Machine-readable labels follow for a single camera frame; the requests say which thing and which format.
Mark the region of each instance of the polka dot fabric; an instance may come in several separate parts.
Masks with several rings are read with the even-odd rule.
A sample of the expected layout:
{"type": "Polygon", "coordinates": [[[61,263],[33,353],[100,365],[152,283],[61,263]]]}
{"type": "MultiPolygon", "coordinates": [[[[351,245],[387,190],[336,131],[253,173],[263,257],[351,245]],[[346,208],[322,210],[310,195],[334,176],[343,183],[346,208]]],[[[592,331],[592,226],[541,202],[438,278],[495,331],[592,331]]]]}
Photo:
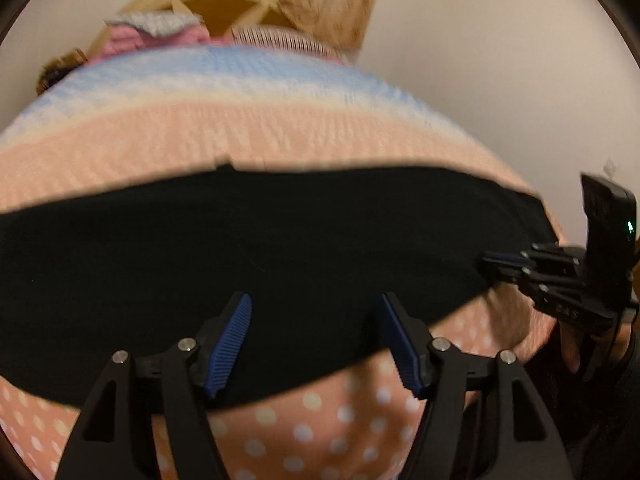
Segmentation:
{"type": "MultiPolygon", "coordinates": [[[[532,311],[525,326],[494,330],[514,317],[505,304],[530,310],[522,298],[513,287],[498,288],[431,332],[466,352],[493,356],[514,348],[526,360],[552,320],[532,311]]],[[[272,399],[207,416],[233,480],[390,480],[402,469],[423,411],[383,351],[272,399]]],[[[76,418],[75,408],[30,396],[0,377],[0,426],[40,480],[54,478],[76,418]]],[[[177,480],[164,417],[152,422],[162,480],[177,480]]]]}

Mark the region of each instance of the ribbed blue pad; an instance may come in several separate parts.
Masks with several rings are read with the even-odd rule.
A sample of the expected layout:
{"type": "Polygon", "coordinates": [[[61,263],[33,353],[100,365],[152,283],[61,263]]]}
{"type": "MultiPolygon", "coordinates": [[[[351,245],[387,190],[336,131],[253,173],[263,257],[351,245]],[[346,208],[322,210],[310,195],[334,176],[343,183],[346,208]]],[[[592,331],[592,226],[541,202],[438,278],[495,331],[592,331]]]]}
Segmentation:
{"type": "Polygon", "coordinates": [[[218,392],[226,386],[249,329],[251,312],[251,298],[248,294],[243,294],[236,311],[232,314],[225,331],[220,336],[220,341],[209,356],[209,375],[204,389],[211,399],[215,399],[218,392]]]}
{"type": "Polygon", "coordinates": [[[382,296],[382,304],[378,308],[378,314],[378,323],[381,325],[385,343],[389,346],[396,362],[402,385],[411,390],[415,397],[418,397],[424,389],[424,384],[420,379],[418,354],[386,296],[382,296]]]}

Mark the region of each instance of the pillow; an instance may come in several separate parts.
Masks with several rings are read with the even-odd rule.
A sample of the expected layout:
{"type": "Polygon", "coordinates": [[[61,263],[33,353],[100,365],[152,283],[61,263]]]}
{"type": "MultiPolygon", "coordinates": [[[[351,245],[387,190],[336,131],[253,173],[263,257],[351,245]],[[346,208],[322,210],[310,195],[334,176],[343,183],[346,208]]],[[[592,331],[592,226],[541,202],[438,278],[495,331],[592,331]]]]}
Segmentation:
{"type": "Polygon", "coordinates": [[[310,56],[341,60],[340,52],[306,32],[274,25],[238,25],[231,30],[235,44],[278,48],[310,56]]]}

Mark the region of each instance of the human hand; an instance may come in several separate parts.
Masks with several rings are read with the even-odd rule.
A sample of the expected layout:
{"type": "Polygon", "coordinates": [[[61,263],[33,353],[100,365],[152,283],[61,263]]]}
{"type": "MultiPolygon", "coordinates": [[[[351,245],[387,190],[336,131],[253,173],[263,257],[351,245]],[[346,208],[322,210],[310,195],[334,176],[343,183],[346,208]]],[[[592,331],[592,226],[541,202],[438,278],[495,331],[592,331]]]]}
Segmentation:
{"type": "MultiPolygon", "coordinates": [[[[613,330],[614,329],[602,336],[592,335],[591,338],[596,343],[609,340],[613,330]]],[[[609,363],[615,364],[620,362],[625,356],[626,351],[629,348],[629,344],[631,343],[631,333],[632,326],[629,323],[625,323],[620,327],[618,336],[613,343],[611,354],[609,355],[609,363]]],[[[562,360],[572,374],[575,374],[580,369],[580,346],[582,346],[585,335],[586,334],[582,330],[574,326],[565,323],[560,324],[562,360]]]]}

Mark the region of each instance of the pink fabric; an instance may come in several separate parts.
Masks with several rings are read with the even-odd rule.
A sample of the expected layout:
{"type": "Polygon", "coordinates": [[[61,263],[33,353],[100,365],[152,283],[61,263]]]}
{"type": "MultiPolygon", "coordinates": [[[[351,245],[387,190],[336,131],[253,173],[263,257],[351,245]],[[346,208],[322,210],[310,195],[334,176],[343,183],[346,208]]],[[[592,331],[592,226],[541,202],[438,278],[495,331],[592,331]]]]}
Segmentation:
{"type": "Polygon", "coordinates": [[[159,48],[163,46],[194,46],[199,44],[225,45],[228,40],[212,40],[207,27],[193,25],[178,34],[168,38],[155,38],[147,32],[142,32],[129,25],[114,25],[110,27],[110,40],[104,45],[98,56],[93,56],[89,63],[96,63],[110,57],[130,54],[138,50],[159,48]]]}

